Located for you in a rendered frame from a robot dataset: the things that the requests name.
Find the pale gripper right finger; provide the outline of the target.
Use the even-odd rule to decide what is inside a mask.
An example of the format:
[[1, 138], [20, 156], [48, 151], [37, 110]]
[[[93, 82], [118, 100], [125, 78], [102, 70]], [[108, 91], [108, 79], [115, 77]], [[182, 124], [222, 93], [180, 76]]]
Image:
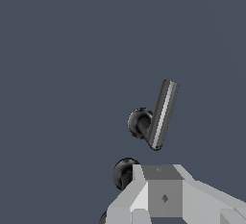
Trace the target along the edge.
[[179, 164], [158, 167], [158, 217], [180, 217], [187, 224], [246, 224], [246, 203], [196, 181]]

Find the dark round faucet knob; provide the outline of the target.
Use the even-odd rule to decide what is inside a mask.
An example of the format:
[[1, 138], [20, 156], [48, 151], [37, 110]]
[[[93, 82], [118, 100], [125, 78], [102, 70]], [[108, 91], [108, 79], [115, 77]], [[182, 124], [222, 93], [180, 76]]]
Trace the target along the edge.
[[112, 172], [112, 180], [118, 189], [124, 190], [133, 180], [134, 164], [138, 164], [138, 161], [132, 158], [124, 158], [115, 165]]

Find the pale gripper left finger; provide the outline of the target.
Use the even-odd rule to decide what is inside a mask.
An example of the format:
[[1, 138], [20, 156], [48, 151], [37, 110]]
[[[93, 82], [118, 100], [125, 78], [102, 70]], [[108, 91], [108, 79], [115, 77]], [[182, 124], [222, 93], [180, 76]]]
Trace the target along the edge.
[[107, 209], [106, 224], [152, 224], [152, 217], [165, 217], [164, 168], [133, 165], [133, 180]]

